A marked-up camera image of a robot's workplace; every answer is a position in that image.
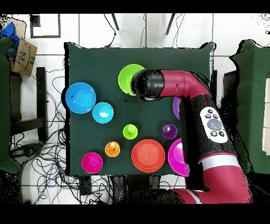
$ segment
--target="floor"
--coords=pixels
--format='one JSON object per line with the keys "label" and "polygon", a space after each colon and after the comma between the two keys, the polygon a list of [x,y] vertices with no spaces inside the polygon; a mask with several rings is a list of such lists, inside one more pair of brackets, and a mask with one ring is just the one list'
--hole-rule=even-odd
{"label": "floor", "polygon": [[[224,73],[236,69],[229,56],[236,53],[239,43],[244,39],[253,39],[261,46],[270,44],[270,35],[265,33],[270,29],[270,21],[263,19],[264,15],[256,14],[176,14],[168,35],[165,31],[170,20],[169,13],[147,14],[147,47],[148,48],[199,48],[206,42],[217,44],[214,51],[214,69],[218,71],[217,95],[218,101],[223,94],[222,78]],[[74,42],[85,48],[101,48],[109,44],[113,38],[113,30],[110,28],[103,14],[61,14],[61,38],[36,38],[30,36],[30,16],[25,14],[11,15],[13,18],[24,20],[26,27],[25,39],[31,44],[37,46],[37,55],[32,75],[35,76],[36,67],[46,67],[47,91],[53,96],[58,104],[61,100],[60,93],[64,88],[64,42]],[[110,14],[106,14],[112,27],[115,28]],[[121,48],[139,48],[145,47],[145,26],[143,13],[140,14],[115,14],[120,30],[112,43],[112,47]],[[58,35],[57,14],[41,14],[41,27],[33,28],[33,35]],[[173,40],[177,33],[177,24],[181,23],[178,39]],[[22,119],[31,119],[36,117],[36,81],[33,77],[23,76],[22,99],[21,99]],[[59,111],[65,116],[65,109],[60,104]],[[49,134],[64,126],[62,121],[53,118],[55,116],[55,106],[48,97],[47,104]],[[25,132],[25,138],[21,144],[38,142],[37,131]],[[57,142],[57,136],[54,135],[49,141],[48,146]],[[60,154],[65,158],[65,151]],[[41,161],[42,165],[48,164],[48,161]],[[44,187],[44,171],[40,167],[39,161],[28,162],[23,171],[22,193],[24,199],[31,199],[34,202],[39,191]],[[92,181],[100,179],[95,176]],[[100,182],[106,182],[102,179],[96,182],[96,188]],[[162,188],[184,188],[184,177],[174,175],[162,176],[160,185]],[[67,187],[59,193],[59,187],[53,181],[44,195],[36,204],[52,204],[52,199],[58,195],[53,204],[74,204],[79,203],[73,196],[78,191],[73,191]],[[104,191],[102,200],[106,201],[108,194]]]}

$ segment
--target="plastic bowl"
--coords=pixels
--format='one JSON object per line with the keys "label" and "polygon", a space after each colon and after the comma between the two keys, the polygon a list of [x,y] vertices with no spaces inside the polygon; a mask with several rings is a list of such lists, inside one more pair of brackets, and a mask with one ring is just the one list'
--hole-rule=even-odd
{"label": "plastic bowl", "polygon": [[102,166],[103,160],[98,153],[87,153],[82,158],[82,168],[88,173],[97,173]]}
{"label": "plastic bowl", "polygon": [[143,70],[144,67],[140,66],[138,64],[129,64],[128,66],[125,66],[118,75],[118,85],[120,89],[131,96],[135,96],[136,94],[133,94],[131,91],[131,79],[135,75],[136,72]]}
{"label": "plastic bowl", "polygon": [[93,118],[100,124],[108,123],[113,117],[113,108],[107,102],[99,102],[92,110]]}
{"label": "plastic bowl", "polygon": [[182,176],[188,176],[188,170],[184,160],[181,138],[176,140],[171,145],[168,152],[168,161],[173,171]]}
{"label": "plastic bowl", "polygon": [[65,101],[69,109],[77,114],[89,112],[95,105],[95,91],[84,82],[76,82],[69,86],[65,94]]}
{"label": "plastic bowl", "polygon": [[178,97],[175,97],[173,99],[173,103],[172,103],[173,113],[179,120],[180,120],[180,103],[181,103],[181,99],[179,99]]}
{"label": "plastic bowl", "polygon": [[139,141],[131,152],[134,166],[145,173],[159,170],[165,161],[165,151],[162,145],[152,139]]}

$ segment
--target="green bowl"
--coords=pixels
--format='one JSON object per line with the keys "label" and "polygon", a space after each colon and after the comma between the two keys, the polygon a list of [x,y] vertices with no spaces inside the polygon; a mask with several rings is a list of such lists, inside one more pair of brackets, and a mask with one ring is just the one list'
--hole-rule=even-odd
{"label": "green bowl", "polygon": [[135,125],[126,125],[123,129],[123,135],[126,139],[132,140],[137,137],[138,129]]}
{"label": "green bowl", "polygon": [[144,67],[138,64],[129,64],[120,71],[118,75],[118,85],[125,94],[129,94],[131,96],[136,95],[131,92],[130,88],[131,79],[136,72],[143,69]]}

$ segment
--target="orange cup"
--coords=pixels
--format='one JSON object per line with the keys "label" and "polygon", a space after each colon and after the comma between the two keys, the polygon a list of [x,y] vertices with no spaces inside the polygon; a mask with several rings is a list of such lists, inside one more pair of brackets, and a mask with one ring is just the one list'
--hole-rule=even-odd
{"label": "orange cup", "polygon": [[116,157],[120,153],[120,146],[118,142],[109,142],[105,147],[105,152],[109,157]]}

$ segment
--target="black tripod leg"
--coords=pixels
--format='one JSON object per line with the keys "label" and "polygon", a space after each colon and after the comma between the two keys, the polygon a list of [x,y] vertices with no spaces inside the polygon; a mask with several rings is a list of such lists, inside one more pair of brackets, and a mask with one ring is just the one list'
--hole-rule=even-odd
{"label": "black tripod leg", "polygon": [[172,14],[171,14],[170,22],[169,22],[168,27],[167,27],[167,30],[166,30],[166,35],[168,35],[169,32],[170,32],[171,24],[172,24],[172,21],[173,21],[174,18],[175,18],[175,13],[172,13]]}
{"label": "black tripod leg", "polygon": [[113,22],[114,22],[114,24],[115,24],[115,28],[116,28],[116,30],[119,30],[119,27],[118,27],[118,24],[117,24],[117,21],[116,21],[116,18],[115,18],[114,13],[111,13],[111,14],[112,14]]}

